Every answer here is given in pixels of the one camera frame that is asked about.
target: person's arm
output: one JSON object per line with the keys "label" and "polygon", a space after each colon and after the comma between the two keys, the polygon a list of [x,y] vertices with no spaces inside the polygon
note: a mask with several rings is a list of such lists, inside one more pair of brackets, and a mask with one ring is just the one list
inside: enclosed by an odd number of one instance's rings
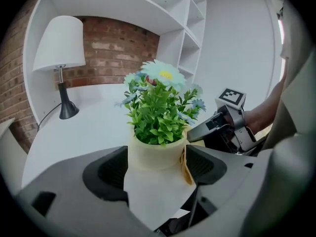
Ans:
{"label": "person's arm", "polygon": [[251,129],[253,134],[256,134],[257,132],[268,127],[275,119],[277,106],[280,101],[287,74],[286,64],[287,62],[285,62],[284,74],[281,81],[279,81],[278,84],[273,88],[269,97],[253,110],[244,112],[246,126]]}

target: black cable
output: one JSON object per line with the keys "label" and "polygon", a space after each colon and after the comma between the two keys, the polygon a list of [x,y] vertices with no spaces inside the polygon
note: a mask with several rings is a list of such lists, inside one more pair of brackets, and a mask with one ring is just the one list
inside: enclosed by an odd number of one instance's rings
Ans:
{"label": "black cable", "polygon": [[38,131],[39,131],[39,129],[40,129],[40,124],[44,121],[44,119],[53,111],[53,110],[55,110],[58,106],[60,106],[61,105],[61,103],[59,104],[59,105],[57,105],[56,107],[54,107],[54,109],[52,109],[49,113],[47,113],[47,115],[41,120],[41,122],[39,123],[39,125],[38,125]]}

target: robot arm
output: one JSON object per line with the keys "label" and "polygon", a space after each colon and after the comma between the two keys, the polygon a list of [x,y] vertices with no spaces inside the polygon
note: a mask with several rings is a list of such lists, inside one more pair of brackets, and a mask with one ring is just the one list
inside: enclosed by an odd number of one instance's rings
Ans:
{"label": "robot arm", "polygon": [[231,142],[228,145],[231,152],[242,154],[247,154],[259,145],[265,138],[257,141],[251,129],[245,126],[243,116],[245,99],[245,93],[225,88],[215,99],[217,105],[215,114],[188,132],[189,142],[221,135],[226,141]]}

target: white lampshade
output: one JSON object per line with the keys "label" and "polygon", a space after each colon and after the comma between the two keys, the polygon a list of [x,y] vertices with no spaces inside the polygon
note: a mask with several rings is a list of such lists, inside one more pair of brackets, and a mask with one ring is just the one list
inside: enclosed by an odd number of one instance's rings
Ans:
{"label": "white lampshade", "polygon": [[83,23],[71,16],[53,18],[40,40],[33,71],[85,65]]}

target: yellow flower center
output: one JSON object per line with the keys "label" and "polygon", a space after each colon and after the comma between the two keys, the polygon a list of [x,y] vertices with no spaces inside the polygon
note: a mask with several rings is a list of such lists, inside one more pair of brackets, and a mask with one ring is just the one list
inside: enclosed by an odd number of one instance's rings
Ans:
{"label": "yellow flower center", "polygon": [[170,73],[169,71],[166,71],[166,70],[160,71],[159,75],[161,77],[167,78],[169,80],[172,80],[172,78],[173,78],[172,73]]}

